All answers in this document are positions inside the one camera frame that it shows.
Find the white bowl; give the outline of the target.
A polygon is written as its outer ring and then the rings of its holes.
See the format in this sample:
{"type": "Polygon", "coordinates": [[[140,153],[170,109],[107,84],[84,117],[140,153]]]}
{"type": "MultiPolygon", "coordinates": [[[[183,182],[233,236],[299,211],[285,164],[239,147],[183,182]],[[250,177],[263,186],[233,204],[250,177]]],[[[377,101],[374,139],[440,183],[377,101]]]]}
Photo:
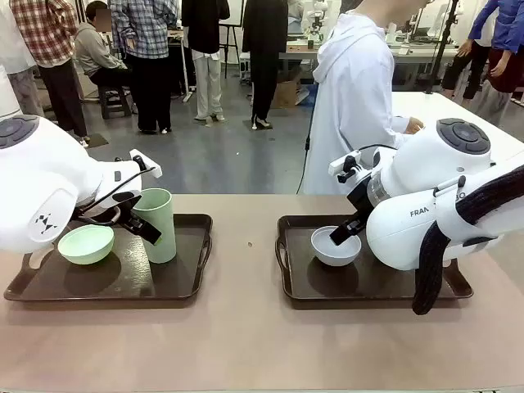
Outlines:
{"type": "Polygon", "coordinates": [[[337,246],[330,238],[335,226],[316,229],[310,238],[315,256],[325,265],[342,267],[351,264],[359,255],[362,243],[358,236],[351,236],[337,246]]]}

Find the person's right forearm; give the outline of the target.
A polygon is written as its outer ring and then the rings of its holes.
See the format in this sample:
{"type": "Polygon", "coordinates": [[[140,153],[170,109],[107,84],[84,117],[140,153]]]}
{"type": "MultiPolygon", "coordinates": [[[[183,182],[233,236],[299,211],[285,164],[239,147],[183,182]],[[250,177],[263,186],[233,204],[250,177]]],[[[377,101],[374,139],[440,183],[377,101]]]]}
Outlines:
{"type": "Polygon", "coordinates": [[[403,145],[411,135],[407,133],[409,118],[394,116],[391,124],[386,127],[386,145],[398,148],[403,145]]]}

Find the bystander dressed in black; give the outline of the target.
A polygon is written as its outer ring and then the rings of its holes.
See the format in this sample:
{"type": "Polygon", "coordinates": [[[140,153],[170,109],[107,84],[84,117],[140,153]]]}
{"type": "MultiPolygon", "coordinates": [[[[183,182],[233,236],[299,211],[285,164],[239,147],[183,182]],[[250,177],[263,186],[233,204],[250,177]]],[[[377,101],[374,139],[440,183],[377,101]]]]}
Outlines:
{"type": "Polygon", "coordinates": [[[246,0],[242,50],[250,54],[251,128],[271,129],[268,113],[278,84],[279,55],[287,48],[287,0],[246,0]]]}

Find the seated bystander in grey hoodie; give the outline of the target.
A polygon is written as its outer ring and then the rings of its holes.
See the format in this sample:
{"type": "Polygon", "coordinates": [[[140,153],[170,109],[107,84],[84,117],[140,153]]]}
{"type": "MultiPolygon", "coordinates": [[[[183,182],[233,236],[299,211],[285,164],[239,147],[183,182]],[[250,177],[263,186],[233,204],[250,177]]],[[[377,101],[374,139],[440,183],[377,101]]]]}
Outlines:
{"type": "Polygon", "coordinates": [[[86,7],[87,21],[79,25],[75,35],[76,58],[84,73],[98,87],[128,88],[133,99],[132,112],[137,115],[132,71],[122,60],[111,54],[106,41],[97,32],[99,10],[108,11],[107,4],[102,0],[93,0],[86,7]]]}

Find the tall light green cup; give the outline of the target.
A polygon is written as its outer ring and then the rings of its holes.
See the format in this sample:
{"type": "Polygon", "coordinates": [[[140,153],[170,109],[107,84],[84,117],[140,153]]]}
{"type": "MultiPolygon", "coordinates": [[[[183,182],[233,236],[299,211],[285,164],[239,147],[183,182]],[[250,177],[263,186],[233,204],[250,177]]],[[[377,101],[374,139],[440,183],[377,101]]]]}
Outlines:
{"type": "Polygon", "coordinates": [[[154,243],[142,241],[147,257],[153,264],[170,262],[177,252],[171,193],[161,188],[149,188],[143,190],[141,196],[133,213],[161,232],[154,243]]]}

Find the light green bowl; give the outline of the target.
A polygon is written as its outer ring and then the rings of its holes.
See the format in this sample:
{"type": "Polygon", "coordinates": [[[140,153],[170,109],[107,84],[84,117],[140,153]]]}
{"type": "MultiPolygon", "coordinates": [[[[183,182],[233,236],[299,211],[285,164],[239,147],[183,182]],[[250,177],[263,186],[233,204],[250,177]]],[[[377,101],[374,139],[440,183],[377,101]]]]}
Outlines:
{"type": "Polygon", "coordinates": [[[69,231],[58,242],[58,252],[72,264],[90,265],[112,251],[115,234],[111,227],[84,225],[69,231]]]}

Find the whiteboard on easel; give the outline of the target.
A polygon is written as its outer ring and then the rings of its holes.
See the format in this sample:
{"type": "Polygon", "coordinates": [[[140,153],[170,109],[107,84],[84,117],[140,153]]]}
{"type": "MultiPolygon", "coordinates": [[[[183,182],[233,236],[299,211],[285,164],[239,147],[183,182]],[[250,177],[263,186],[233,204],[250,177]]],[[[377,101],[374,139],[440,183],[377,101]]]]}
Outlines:
{"type": "Polygon", "coordinates": [[[219,22],[219,49],[225,77],[240,64],[245,4],[246,0],[228,0],[230,17],[219,22]]]}

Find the background workbench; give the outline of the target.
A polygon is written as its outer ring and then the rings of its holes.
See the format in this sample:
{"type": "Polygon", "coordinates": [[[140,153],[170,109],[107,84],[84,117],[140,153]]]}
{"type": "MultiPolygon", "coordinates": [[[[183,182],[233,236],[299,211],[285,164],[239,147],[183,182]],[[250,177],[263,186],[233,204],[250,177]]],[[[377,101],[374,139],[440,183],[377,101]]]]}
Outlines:
{"type": "MultiPolygon", "coordinates": [[[[281,61],[309,61],[315,64],[321,44],[309,44],[306,39],[288,41],[285,52],[279,54],[281,61]]],[[[429,65],[436,61],[439,43],[393,43],[388,47],[397,65],[429,65]]]]}

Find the bystander in light grey clothes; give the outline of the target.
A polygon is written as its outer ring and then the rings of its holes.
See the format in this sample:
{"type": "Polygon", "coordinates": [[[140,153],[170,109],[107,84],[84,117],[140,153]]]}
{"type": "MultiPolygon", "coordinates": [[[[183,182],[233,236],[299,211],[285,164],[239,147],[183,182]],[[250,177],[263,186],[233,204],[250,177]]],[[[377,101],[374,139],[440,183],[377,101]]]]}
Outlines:
{"type": "Polygon", "coordinates": [[[0,65],[7,72],[21,111],[44,117],[34,82],[36,62],[21,36],[8,0],[0,0],[0,65]]]}

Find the bystander in blue jacket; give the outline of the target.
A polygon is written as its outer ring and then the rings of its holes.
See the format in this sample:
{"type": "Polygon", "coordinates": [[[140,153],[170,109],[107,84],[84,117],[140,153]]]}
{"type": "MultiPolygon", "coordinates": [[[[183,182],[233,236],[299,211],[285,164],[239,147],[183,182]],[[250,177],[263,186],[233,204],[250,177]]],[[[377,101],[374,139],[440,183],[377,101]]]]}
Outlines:
{"type": "Polygon", "coordinates": [[[524,79],[524,0],[487,0],[442,80],[454,95],[459,76],[470,67],[462,105],[498,125],[524,79]]]}

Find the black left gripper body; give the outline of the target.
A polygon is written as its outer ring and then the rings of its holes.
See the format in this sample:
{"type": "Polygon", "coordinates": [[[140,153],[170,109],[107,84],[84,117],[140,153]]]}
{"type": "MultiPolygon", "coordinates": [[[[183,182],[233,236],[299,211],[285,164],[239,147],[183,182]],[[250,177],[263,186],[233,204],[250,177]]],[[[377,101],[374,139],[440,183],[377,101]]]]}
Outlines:
{"type": "Polygon", "coordinates": [[[117,202],[115,206],[120,209],[120,217],[116,223],[132,234],[139,234],[142,230],[143,220],[133,213],[133,208],[141,198],[140,194],[133,192],[117,192],[112,196],[117,202]]]}

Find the bystander in white trousers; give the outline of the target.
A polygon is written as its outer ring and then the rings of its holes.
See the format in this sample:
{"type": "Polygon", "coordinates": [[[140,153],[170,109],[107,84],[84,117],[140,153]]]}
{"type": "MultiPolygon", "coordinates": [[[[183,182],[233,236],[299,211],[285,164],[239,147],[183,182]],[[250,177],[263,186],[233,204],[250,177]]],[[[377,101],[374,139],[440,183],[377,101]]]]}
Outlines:
{"type": "Polygon", "coordinates": [[[230,17],[228,0],[182,0],[182,26],[196,73],[195,120],[224,120],[221,106],[219,22],[230,17]]]}

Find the person in white coat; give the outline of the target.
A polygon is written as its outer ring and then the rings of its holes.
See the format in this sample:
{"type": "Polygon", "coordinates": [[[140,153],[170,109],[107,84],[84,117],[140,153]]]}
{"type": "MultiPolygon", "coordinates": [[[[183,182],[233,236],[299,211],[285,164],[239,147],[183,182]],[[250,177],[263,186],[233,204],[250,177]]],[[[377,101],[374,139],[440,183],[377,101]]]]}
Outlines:
{"type": "Polygon", "coordinates": [[[309,154],[301,191],[337,195],[346,186],[328,174],[331,162],[362,149],[361,163],[373,164],[371,147],[386,145],[386,127],[394,117],[394,57],[385,29],[400,24],[430,0],[362,0],[339,15],[318,50],[313,76],[318,92],[310,128],[309,154]]]}

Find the black tripod stand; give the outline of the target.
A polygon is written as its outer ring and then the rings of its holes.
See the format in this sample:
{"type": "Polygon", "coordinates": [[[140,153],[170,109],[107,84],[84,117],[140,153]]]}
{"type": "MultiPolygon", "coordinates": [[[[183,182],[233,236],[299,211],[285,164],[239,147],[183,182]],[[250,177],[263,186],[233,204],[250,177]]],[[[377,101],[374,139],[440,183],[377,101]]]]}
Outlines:
{"type": "Polygon", "coordinates": [[[449,15],[445,18],[444,29],[442,31],[440,44],[438,46],[438,52],[434,61],[432,62],[431,76],[427,81],[425,94],[432,94],[433,86],[435,85],[436,78],[439,74],[442,57],[444,55],[445,47],[450,37],[451,26],[456,23],[456,10],[458,7],[459,0],[450,0],[449,15]]]}

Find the dark brown serving tray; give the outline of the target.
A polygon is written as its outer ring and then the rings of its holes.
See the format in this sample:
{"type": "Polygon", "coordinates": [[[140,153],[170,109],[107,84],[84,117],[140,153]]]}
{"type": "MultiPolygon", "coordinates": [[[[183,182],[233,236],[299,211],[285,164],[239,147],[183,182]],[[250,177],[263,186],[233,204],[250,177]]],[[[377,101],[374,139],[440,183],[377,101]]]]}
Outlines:
{"type": "Polygon", "coordinates": [[[415,272],[385,266],[359,235],[362,248],[347,266],[322,263],[311,245],[313,232],[338,226],[348,215],[284,215],[278,219],[275,254],[282,275],[282,289],[295,308],[344,309],[356,301],[400,301],[409,303],[415,292],[415,272]]]}
{"type": "Polygon", "coordinates": [[[117,228],[109,255],[94,264],[73,264],[53,249],[33,268],[34,256],[24,255],[4,297],[25,303],[190,300],[201,288],[213,221],[205,214],[175,214],[173,220],[177,254],[167,263],[149,261],[142,239],[117,228]]]}

